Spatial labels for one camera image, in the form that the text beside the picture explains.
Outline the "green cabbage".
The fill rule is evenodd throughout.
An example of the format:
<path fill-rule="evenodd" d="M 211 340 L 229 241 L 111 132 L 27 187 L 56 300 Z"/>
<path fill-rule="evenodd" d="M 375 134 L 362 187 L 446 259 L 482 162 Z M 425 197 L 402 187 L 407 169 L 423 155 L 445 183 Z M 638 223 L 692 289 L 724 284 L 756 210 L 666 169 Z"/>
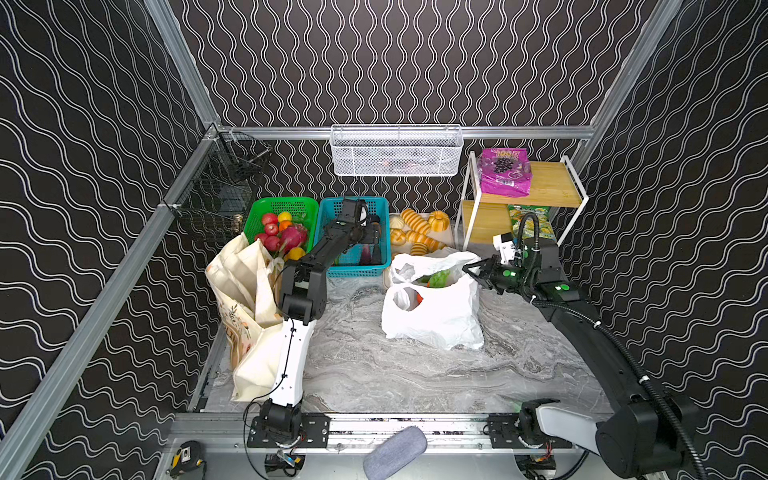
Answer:
<path fill-rule="evenodd" d="M 428 288 L 445 288 L 450 281 L 451 272 L 449 270 L 441 270 L 431 275 L 423 276 L 420 282 Z"/>

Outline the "white plastic bag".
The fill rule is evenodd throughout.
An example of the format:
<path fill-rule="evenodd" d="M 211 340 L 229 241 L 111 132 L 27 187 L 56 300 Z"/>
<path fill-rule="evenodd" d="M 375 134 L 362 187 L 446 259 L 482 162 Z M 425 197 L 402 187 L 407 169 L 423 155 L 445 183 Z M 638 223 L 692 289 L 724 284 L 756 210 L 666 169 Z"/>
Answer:
<path fill-rule="evenodd" d="M 478 320 L 478 283 L 462 271 L 465 264 L 479 260 L 472 252 L 452 249 L 436 257 L 395 256 L 386 275 L 381 314 L 386 337 L 409 338 L 442 350 L 480 349 L 484 337 Z M 420 282 L 441 270 L 451 272 L 445 288 L 428 288 Z"/>

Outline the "cream canvas tote bag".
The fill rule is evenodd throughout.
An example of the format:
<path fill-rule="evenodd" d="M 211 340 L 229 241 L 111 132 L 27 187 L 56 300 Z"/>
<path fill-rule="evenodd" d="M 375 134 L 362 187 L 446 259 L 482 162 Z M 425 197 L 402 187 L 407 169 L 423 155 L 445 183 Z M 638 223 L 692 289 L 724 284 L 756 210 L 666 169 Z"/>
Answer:
<path fill-rule="evenodd" d="M 264 397 L 277 378 L 283 316 L 276 295 L 284 266 L 261 241 L 251 243 L 240 234 L 206 268 L 230 346 L 235 402 Z"/>

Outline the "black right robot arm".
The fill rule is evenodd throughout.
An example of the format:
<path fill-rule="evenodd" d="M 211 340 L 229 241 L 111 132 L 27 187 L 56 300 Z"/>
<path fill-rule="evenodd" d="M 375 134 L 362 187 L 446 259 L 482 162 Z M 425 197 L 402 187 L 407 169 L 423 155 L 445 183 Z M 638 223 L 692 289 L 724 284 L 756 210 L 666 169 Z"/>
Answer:
<path fill-rule="evenodd" d="M 706 476 L 694 444 L 698 407 L 683 394 L 651 378 L 622 341 L 598 318 L 596 307 L 563 271 L 556 241 L 540 234 L 536 214 L 525 237 L 525 224 L 494 239 L 496 254 L 463 266 L 464 273 L 499 295 L 516 294 L 536 307 L 544 319 L 576 349 L 603 389 L 612 412 L 604 419 L 578 413 L 557 399 L 524 402 L 510 425 L 519 443 L 548 447 L 555 439 L 594 453 L 616 476 L 629 479 L 690 468 Z"/>

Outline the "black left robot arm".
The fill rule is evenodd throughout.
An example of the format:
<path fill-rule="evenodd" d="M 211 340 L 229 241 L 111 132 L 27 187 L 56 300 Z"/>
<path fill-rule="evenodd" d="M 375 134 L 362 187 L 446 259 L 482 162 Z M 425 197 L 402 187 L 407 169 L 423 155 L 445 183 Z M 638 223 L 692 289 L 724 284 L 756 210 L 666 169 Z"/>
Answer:
<path fill-rule="evenodd" d="M 328 223 L 308 254 L 283 268 L 278 310 L 284 317 L 276 378 L 263 401 L 255 429 L 280 448 L 301 441 L 303 374 L 315 322 L 327 304 L 327 272 L 335 260 L 358 244 L 378 238 L 377 216 L 362 198 L 344 198 L 341 211 Z"/>

